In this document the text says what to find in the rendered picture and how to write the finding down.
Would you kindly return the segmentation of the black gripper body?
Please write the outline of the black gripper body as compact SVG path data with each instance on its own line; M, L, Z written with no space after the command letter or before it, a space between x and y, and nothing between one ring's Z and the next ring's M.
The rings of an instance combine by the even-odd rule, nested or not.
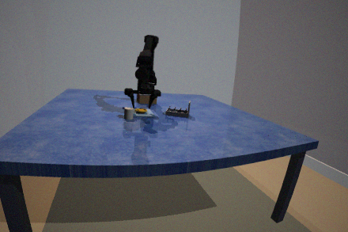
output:
M142 83L142 84L148 83L149 84L149 79L138 80L138 86L140 83ZM130 88L125 88L125 95L133 96L134 93L140 94L140 91L132 90ZM155 89L154 91L150 91L150 94L152 97L160 97L161 91L158 89Z

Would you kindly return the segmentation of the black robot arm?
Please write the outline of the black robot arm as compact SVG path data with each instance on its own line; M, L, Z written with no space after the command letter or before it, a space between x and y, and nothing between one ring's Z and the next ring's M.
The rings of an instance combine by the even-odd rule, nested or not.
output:
M149 79L149 84L139 84L138 91L140 91L140 94L150 94L150 91L154 91L154 86L157 85L157 79L153 71L153 54L159 43L159 37L147 35L144 37L144 42L144 49L137 58L136 67L139 68L135 72L135 77L138 80Z

